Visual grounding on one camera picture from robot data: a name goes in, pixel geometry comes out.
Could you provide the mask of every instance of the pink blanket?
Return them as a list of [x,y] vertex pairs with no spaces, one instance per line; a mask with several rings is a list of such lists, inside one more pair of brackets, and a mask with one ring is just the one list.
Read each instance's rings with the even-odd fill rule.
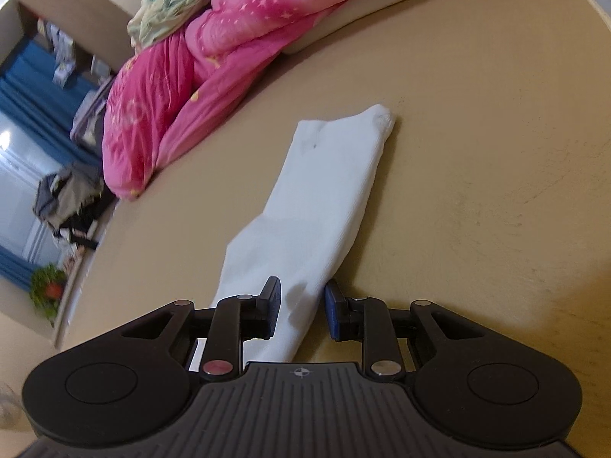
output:
[[212,9],[127,62],[108,99],[105,179],[134,199],[218,127],[289,43],[345,0],[212,0]]

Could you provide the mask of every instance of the blue curtain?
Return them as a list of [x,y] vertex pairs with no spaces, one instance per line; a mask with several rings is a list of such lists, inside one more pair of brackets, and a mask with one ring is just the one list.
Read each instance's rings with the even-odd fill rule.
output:
[[78,161],[100,166],[95,155],[70,140],[72,119],[93,84],[72,77],[64,89],[53,84],[55,58],[23,41],[2,68],[0,110],[62,165]]
[[15,286],[27,291],[30,289],[32,274],[37,265],[14,255],[0,246],[0,275],[7,278]]

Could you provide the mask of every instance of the white cloth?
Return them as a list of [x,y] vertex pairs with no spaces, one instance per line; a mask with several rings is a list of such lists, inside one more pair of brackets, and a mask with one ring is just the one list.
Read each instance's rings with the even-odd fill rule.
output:
[[395,118],[382,105],[332,122],[301,121],[263,213],[227,247],[213,305],[258,295],[280,278],[282,304],[270,341],[244,343],[244,360],[291,361],[359,230]]

